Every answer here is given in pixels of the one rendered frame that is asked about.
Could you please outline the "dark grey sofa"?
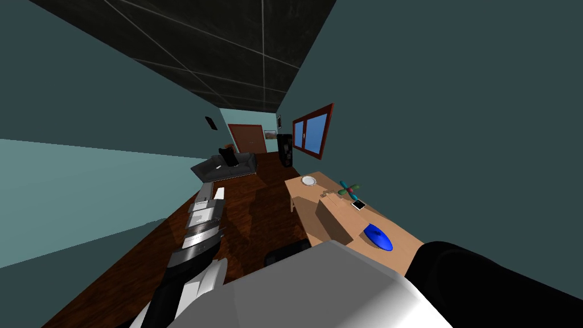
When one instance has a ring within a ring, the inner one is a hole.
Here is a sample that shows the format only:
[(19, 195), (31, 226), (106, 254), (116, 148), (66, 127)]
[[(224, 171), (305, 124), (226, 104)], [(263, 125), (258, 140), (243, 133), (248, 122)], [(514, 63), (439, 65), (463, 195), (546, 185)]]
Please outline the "dark grey sofa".
[(203, 183), (222, 181), (256, 173), (257, 159), (255, 153), (235, 153), (234, 156), (239, 162), (237, 166), (228, 166), (223, 156), (217, 154), (191, 167), (191, 171)]

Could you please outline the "light wooden desk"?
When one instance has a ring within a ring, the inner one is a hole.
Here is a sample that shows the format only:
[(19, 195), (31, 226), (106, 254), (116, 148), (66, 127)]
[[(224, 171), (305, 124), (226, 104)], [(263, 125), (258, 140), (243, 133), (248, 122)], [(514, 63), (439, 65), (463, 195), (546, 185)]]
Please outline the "light wooden desk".
[[(395, 272), (405, 275), (422, 242), (370, 206), (361, 210), (351, 205), (347, 195), (338, 195), (341, 186), (321, 172), (311, 174), (315, 185), (307, 186), (300, 177), (285, 181), (290, 208), (296, 210), (312, 247), (335, 240)], [(393, 250), (375, 245), (364, 229), (372, 224), (390, 239)]]

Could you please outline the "red-framed window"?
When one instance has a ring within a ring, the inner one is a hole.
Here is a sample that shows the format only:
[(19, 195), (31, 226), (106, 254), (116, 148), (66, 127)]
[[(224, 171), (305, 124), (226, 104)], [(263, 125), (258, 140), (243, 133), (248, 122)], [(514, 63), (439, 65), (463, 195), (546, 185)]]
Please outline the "red-framed window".
[(292, 145), (302, 153), (318, 160), (323, 157), (334, 103), (293, 121)]

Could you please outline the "blue bowl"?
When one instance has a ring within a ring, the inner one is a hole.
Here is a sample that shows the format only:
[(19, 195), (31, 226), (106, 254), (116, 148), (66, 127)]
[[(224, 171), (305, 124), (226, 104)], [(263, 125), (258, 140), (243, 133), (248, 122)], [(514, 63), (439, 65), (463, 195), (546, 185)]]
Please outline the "blue bowl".
[(376, 247), (388, 252), (393, 250), (392, 242), (380, 228), (369, 224), (363, 232)]

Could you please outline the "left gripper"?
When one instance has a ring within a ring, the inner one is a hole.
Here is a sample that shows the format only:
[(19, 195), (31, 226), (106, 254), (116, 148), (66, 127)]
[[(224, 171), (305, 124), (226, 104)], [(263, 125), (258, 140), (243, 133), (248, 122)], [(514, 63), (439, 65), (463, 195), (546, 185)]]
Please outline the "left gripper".
[(188, 210), (187, 229), (210, 220), (221, 219), (225, 205), (225, 188), (219, 187), (214, 197), (213, 189), (214, 184), (212, 182), (202, 184), (195, 198), (198, 203), (191, 204)]

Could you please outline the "brown door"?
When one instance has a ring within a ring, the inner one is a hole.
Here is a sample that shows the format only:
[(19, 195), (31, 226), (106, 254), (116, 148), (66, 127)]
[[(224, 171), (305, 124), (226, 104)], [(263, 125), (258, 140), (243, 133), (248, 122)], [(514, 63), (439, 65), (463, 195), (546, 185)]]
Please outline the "brown door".
[(228, 124), (239, 153), (267, 153), (261, 125)]

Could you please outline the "teal green red toy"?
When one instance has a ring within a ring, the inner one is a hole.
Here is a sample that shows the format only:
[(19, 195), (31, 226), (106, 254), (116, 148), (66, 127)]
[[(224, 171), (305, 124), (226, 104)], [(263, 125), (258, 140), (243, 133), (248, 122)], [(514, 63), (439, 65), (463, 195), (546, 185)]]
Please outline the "teal green red toy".
[(338, 191), (339, 195), (348, 194), (352, 200), (354, 201), (358, 200), (358, 196), (355, 194), (355, 191), (360, 189), (360, 186), (358, 184), (353, 184), (349, 186), (345, 181), (339, 181), (339, 183), (342, 186), (342, 189)]

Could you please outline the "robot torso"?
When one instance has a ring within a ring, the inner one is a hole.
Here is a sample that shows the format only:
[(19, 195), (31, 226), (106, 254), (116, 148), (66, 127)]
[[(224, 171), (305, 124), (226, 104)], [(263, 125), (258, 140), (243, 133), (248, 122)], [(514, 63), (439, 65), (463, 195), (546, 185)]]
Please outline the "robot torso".
[(452, 328), (402, 275), (327, 241), (203, 294), (168, 328)]

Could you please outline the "black shelf unit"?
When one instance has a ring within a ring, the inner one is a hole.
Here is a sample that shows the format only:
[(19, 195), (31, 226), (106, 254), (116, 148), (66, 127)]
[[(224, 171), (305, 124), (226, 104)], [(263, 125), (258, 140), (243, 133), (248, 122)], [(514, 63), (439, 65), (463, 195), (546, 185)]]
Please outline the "black shelf unit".
[(278, 156), (283, 167), (293, 165), (293, 135), (277, 134)]

